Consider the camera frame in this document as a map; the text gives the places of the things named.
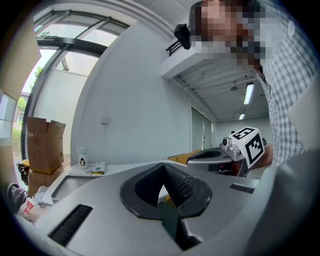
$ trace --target small white container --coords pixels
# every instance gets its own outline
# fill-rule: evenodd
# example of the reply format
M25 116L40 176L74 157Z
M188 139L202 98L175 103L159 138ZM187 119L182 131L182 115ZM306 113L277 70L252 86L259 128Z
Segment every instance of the small white container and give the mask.
M88 168L88 155L87 149L84 146L77 146L76 150L78 151L78 165L80 169Z

